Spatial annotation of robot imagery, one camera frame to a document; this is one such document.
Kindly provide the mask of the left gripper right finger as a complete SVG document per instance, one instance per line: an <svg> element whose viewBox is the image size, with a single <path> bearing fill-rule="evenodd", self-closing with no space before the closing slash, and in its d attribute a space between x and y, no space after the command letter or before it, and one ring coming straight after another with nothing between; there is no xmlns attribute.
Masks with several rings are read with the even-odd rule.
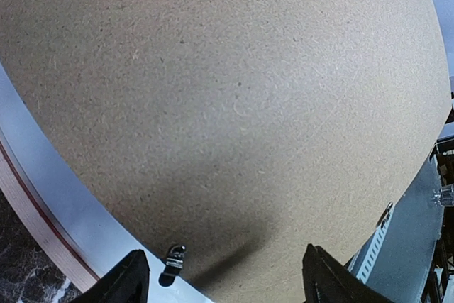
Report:
<svg viewBox="0 0 454 303"><path fill-rule="evenodd" d="M302 259L306 302L373 303L387 298L370 289L321 246L308 244Z"/></svg>

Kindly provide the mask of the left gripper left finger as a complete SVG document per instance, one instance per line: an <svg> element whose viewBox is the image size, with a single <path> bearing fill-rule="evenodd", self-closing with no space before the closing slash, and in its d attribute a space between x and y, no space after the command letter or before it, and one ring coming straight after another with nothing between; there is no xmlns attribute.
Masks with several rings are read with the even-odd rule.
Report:
<svg viewBox="0 0 454 303"><path fill-rule="evenodd" d="M143 250L132 250L105 276L70 303L146 303L150 268Z"/></svg>

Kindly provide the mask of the landscape photo print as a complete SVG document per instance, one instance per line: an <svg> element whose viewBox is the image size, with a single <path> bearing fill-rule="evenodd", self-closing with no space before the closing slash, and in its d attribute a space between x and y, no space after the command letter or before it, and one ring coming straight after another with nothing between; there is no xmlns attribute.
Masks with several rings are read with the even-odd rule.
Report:
<svg viewBox="0 0 454 303"><path fill-rule="evenodd" d="M1 143L58 229L101 278L132 250L145 250L83 185L46 138L5 71L1 72Z"/></svg>

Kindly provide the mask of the red wooden picture frame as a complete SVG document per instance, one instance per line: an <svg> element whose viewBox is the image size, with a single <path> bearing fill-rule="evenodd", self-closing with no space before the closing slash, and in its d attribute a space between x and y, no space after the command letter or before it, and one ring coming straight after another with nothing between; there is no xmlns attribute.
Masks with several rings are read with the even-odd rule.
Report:
<svg viewBox="0 0 454 303"><path fill-rule="evenodd" d="M30 235L77 289L86 292L101 279L42 208L5 142L1 143L1 191Z"/></svg>

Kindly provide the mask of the brown backing board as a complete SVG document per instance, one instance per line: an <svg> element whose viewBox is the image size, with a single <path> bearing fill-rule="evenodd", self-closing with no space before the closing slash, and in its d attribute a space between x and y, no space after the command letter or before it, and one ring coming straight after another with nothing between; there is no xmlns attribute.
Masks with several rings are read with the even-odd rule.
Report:
<svg viewBox="0 0 454 303"><path fill-rule="evenodd" d="M432 0L1 0L1 64L83 185L215 302L303 302L450 111Z"/></svg>

